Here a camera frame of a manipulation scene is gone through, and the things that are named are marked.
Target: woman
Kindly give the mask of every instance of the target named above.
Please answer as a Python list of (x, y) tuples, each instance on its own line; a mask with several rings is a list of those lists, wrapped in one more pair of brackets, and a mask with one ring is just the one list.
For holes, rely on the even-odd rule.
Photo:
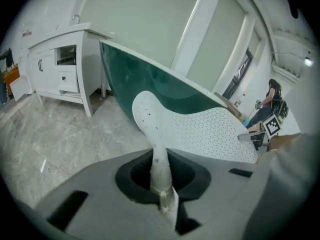
[(260, 121), (268, 119), (272, 115), (275, 107), (280, 103), (281, 89), (281, 85), (276, 80), (269, 80), (269, 91), (265, 99), (256, 106), (256, 109), (259, 111), (251, 118), (249, 124), (246, 126), (247, 129)]

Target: white cabinet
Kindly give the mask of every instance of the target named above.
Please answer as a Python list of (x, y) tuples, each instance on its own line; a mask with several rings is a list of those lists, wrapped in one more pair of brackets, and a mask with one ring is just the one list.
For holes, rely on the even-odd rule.
[(33, 57), (32, 76), (38, 92), (61, 95), (55, 64), (55, 49), (40, 52)]
[(99, 40), (107, 36), (88, 32), (91, 28), (95, 26), (70, 26), (29, 47), (31, 78), (41, 102), (41, 97), (50, 97), (79, 103), (88, 117), (93, 115), (90, 95), (106, 88)]
[(37, 92), (47, 92), (47, 80), (45, 73), (41, 69), (41, 53), (33, 57), (31, 63), (31, 74), (34, 88)]

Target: cabinet drawer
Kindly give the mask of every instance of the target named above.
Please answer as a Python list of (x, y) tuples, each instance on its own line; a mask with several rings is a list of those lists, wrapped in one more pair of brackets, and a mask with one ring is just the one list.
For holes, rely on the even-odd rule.
[(59, 90), (66, 92), (79, 92), (77, 69), (75, 65), (57, 66)]

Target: black slot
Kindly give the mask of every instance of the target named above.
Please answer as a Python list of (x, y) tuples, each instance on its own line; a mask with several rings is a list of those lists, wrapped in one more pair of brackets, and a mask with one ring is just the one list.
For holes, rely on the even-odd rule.
[(57, 229), (64, 231), (87, 198), (88, 193), (74, 191), (63, 203), (47, 218), (47, 221)]
[(239, 175), (239, 176), (243, 176), (243, 177), (246, 177), (246, 178), (250, 178), (253, 172), (252, 171), (248, 171), (248, 170), (232, 168), (232, 169), (229, 170), (229, 173), (235, 174), (235, 175)]

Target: gray tile floor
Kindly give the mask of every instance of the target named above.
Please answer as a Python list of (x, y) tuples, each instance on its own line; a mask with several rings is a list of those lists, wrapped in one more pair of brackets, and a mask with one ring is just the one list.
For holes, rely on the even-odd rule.
[(12, 195), (30, 207), (84, 167), (150, 147), (112, 96), (81, 104), (36, 94), (0, 108), (0, 169)]

